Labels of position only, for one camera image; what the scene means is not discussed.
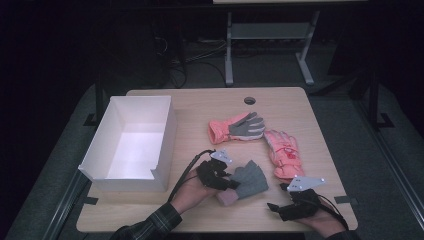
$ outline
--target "wooden table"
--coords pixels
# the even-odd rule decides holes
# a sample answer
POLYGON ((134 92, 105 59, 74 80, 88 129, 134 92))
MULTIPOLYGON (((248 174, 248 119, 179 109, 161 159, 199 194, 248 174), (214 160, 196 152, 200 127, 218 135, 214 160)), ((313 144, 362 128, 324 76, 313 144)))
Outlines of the wooden table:
MULTIPOLYGON (((227 168, 255 161, 264 171, 269 190, 223 207, 212 197, 198 207, 183 214, 183 222, 174 232, 297 232, 310 229, 295 222, 281 221, 271 212, 267 202, 289 205, 289 195, 279 187, 273 175, 274 165, 268 156, 265 139, 230 141, 212 145, 207 135, 207 124, 212 119, 225 120, 244 111, 256 111, 265 120, 267 129, 283 130, 296 137, 303 169, 307 176, 324 178, 326 184, 315 190, 334 201, 345 196, 345 190, 334 166, 311 105, 302 88, 222 88, 222 89, 170 89, 133 90, 129 96, 171 95, 177 116, 178 128, 173 151, 169 189, 165 193, 101 192, 91 187, 88 197, 97 198, 95 205, 84 204, 77 228, 82 232, 115 231, 147 218, 166 202, 176 181, 195 155, 206 149, 225 148, 234 160, 227 168), (247 105, 246 97, 256 103, 247 105)), ((198 161, 209 160, 204 155, 198 161)), ((338 204, 351 229, 357 221, 349 203, 338 204)))

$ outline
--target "gray carpet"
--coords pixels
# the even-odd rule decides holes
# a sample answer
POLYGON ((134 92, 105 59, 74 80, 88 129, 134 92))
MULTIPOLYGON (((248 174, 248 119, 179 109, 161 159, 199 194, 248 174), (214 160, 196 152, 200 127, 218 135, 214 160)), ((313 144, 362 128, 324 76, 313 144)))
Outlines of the gray carpet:
MULTIPOLYGON (((300 86, 307 92, 314 92, 337 78, 326 74, 334 46, 314 45, 308 63, 316 84, 307 86, 292 54, 295 47, 274 52, 268 49, 265 54, 234 58, 234 87, 300 86)), ((197 46, 187 46, 188 55, 195 55, 197 50, 197 46)), ((221 77, 223 60, 222 56, 202 60, 218 67, 221 73, 208 64, 188 65, 189 75, 184 88, 225 87, 221 77)), ((178 82, 184 80, 179 72, 172 73, 178 82)), ((171 83, 165 87, 174 88, 171 83)), ((424 239, 424 232, 376 143, 375 133, 364 120, 358 107, 361 103, 347 97, 349 87, 350 84, 346 84, 325 97, 310 97, 310 102, 346 192, 357 201, 353 205, 359 222, 357 232, 365 240, 424 239)), ((380 134, 401 160, 402 169, 422 198, 423 139, 411 127, 393 95, 384 88, 380 92, 380 111, 387 113, 395 124, 395 128, 382 129, 380 134)), ((94 100, 94 88, 91 87, 75 109, 7 239, 43 239, 93 137, 94 128, 83 124, 88 114, 95 111, 94 100)), ((79 198, 72 205, 63 228, 57 228, 60 230, 58 239, 107 239, 110 236, 110 233, 80 233, 75 228, 89 185, 82 193, 76 193, 79 198)), ((322 238, 316 233, 307 233, 306 239, 322 238)))

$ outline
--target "floor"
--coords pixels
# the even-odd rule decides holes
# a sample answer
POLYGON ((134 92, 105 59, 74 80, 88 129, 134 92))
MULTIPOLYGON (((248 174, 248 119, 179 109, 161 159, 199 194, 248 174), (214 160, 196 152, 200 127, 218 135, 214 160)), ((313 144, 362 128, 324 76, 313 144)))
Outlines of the floor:
MULTIPOLYGON (((306 85, 294 56, 302 44, 298 41, 238 42, 234 52, 233 87, 298 86, 307 93, 314 93, 342 79, 343 76, 328 75, 336 42, 323 44, 318 41, 312 45, 307 59, 315 84, 306 85)), ((165 81, 162 87, 226 87, 223 79, 222 51, 199 57, 205 52, 215 52, 220 47, 222 41, 185 43, 187 59, 200 59, 187 65, 186 76, 182 74, 174 59, 175 65, 170 69, 169 81, 165 81)), ((110 62, 122 65, 116 63, 119 62, 116 56, 111 59, 113 61, 110 62)), ((106 95, 122 95, 128 88, 140 84, 136 81, 136 73, 122 71, 121 67, 119 71, 106 69, 106 73, 103 72, 104 75, 99 76, 107 79, 106 95)), ((414 212, 414 204, 410 201, 411 189, 412 197, 416 196, 418 200, 424 198, 424 176, 421 174, 424 169, 423 138, 404 115, 394 94, 385 86, 380 86, 379 121, 384 120, 380 114, 385 113, 394 127, 375 131, 366 119, 368 95, 365 94, 360 100, 352 100, 349 97, 353 82, 349 81, 325 96, 311 95, 309 100, 346 192, 354 199, 353 209, 359 222, 357 233, 362 239, 424 239, 423 226, 417 221, 418 213, 414 212), (410 191, 403 190, 404 186, 398 180, 399 172, 407 177, 410 191)), ((87 117, 96 111, 94 86, 92 83, 81 85, 85 86, 84 91, 77 94, 75 105, 66 106, 71 109, 70 117, 60 116, 66 127, 57 135, 58 141, 53 143, 53 150, 46 157, 48 160, 40 175, 35 177, 37 181, 6 239, 107 239, 111 235, 81 233, 75 228, 90 186, 90 183, 80 176, 77 166, 95 132, 95 127, 87 124, 87 117)), ((65 86, 61 88, 64 92, 70 92, 65 86)), ((40 87, 37 90, 42 92, 44 89, 40 87)), ((221 237, 235 239, 235 236, 230 235, 221 237)), ((281 236, 260 235, 256 239, 261 238, 281 239, 281 236)), ((313 232, 306 233, 305 238, 321 239, 313 232)))

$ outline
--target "glove cuff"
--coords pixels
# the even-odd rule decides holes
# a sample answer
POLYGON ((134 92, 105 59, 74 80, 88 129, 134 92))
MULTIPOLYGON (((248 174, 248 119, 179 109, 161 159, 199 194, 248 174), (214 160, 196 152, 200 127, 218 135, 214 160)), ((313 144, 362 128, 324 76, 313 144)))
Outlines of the glove cuff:
POLYGON ((212 144, 218 144, 230 140, 228 124, 226 122, 210 121, 208 135, 212 144))
POLYGON ((216 195, 216 198, 224 206, 230 206, 238 200, 237 192, 234 189, 227 188, 227 190, 220 192, 216 195))

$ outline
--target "dark background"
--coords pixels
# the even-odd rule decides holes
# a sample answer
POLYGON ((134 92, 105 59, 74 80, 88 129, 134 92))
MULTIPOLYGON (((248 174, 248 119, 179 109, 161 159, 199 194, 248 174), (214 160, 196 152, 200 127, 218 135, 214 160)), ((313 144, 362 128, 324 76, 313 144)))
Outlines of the dark background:
MULTIPOLYGON (((149 42, 152 32, 146 28, 148 19, 99 8, 108 2, 0 2, 1 238, 89 86, 100 78, 108 94, 122 94, 131 88, 160 87, 167 79, 166 59, 153 57, 152 64, 143 66, 143 59, 156 56, 154 49, 145 51, 135 40, 140 37, 140 41, 149 42), (110 76, 111 66, 121 76, 135 80, 123 82, 122 88, 108 88, 114 86, 108 81, 122 81, 110 76), (159 81, 140 77, 145 74, 156 74, 159 81)), ((339 42, 331 74, 371 67, 424 135, 424 3, 382 2, 371 1, 373 6, 354 12, 323 11, 314 41, 339 42), (336 20, 343 21, 336 28, 323 27, 336 20)), ((171 25, 165 18, 159 25, 182 29, 187 39, 223 37, 225 14, 209 18, 205 14, 183 15, 171 25)), ((156 26, 155 34, 168 37, 158 30, 163 26, 156 26)))

